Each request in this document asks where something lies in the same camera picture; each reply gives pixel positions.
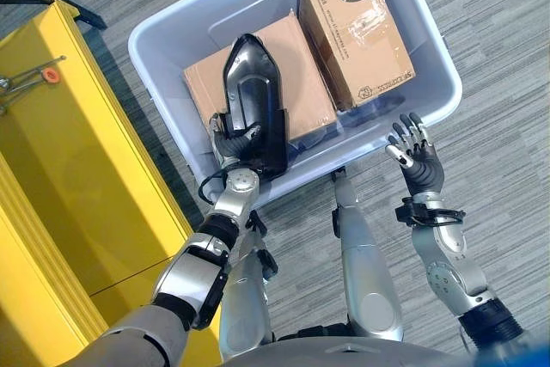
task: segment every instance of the black cable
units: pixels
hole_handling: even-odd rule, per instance
[[[214,178],[220,178],[223,180],[223,183],[225,183],[225,177],[227,176],[227,171],[225,169],[220,169],[216,171],[214,174],[208,176],[203,180],[199,186],[199,197],[207,204],[214,205],[212,201],[210,201],[208,198],[206,198],[206,195],[204,193],[205,185],[210,182]]]

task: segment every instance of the black joint cover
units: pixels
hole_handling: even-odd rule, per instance
[[[239,236],[239,227],[231,219],[224,215],[212,214],[206,217],[197,231],[202,234],[215,236],[223,241],[229,249],[232,249]]]
[[[163,292],[159,292],[151,304],[157,307],[162,307],[176,314],[178,318],[180,318],[186,331],[189,331],[189,328],[195,319],[195,315],[197,314],[191,304],[183,301],[181,298],[170,294],[165,294]]]
[[[523,333],[511,312],[497,298],[470,309],[459,321],[479,349],[510,341]]]

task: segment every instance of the robot forearm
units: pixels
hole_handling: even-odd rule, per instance
[[[419,193],[412,201],[428,210],[443,209],[439,193]],[[412,244],[425,265],[428,284],[478,348],[508,343],[499,350],[508,355],[518,351],[524,344],[523,329],[491,290],[481,268],[468,257],[460,225],[444,225],[451,221],[447,217],[435,220],[439,226],[412,226]]]
[[[226,189],[159,278],[151,303],[109,328],[66,366],[180,365],[190,328],[207,327],[228,278],[227,261],[258,197],[250,169],[230,171]]]

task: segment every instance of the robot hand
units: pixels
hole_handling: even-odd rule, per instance
[[[440,193],[445,179],[443,166],[422,119],[416,113],[411,113],[410,117],[402,114],[400,119],[409,134],[400,124],[394,123],[400,141],[390,135],[386,153],[400,164],[412,196],[426,192]]]

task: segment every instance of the robot finger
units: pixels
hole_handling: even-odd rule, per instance
[[[414,164],[413,159],[395,145],[388,145],[386,147],[386,153],[390,158],[396,160],[403,169],[409,169]]]
[[[399,143],[399,141],[397,139],[395,139],[395,137],[393,135],[388,136],[388,142],[390,144],[392,144],[398,150],[402,150],[403,152],[405,152],[405,149],[403,148],[403,146]]]
[[[403,122],[403,125],[406,126],[406,128],[409,130],[409,133],[411,134],[414,141],[414,146],[416,147],[417,144],[418,145],[422,144],[421,133],[417,128],[417,126],[409,119],[409,117],[406,116],[404,113],[402,113],[399,116],[399,119],[401,119],[401,122]]]
[[[432,146],[433,142],[430,139],[430,134],[428,133],[428,130],[424,125],[424,122],[422,122],[422,119],[416,113],[411,113],[410,117],[412,119],[412,122],[414,122],[414,124],[416,125],[416,127],[420,132],[420,137],[422,138],[422,144],[424,144],[424,141],[426,141],[428,145]]]
[[[401,125],[399,125],[397,122],[394,122],[393,127],[394,127],[394,130],[399,135],[399,138],[403,142],[406,152],[408,153],[409,151],[411,151],[411,154],[412,154],[413,148],[414,148],[413,138],[407,135],[405,131],[403,131],[403,128],[401,127]]]

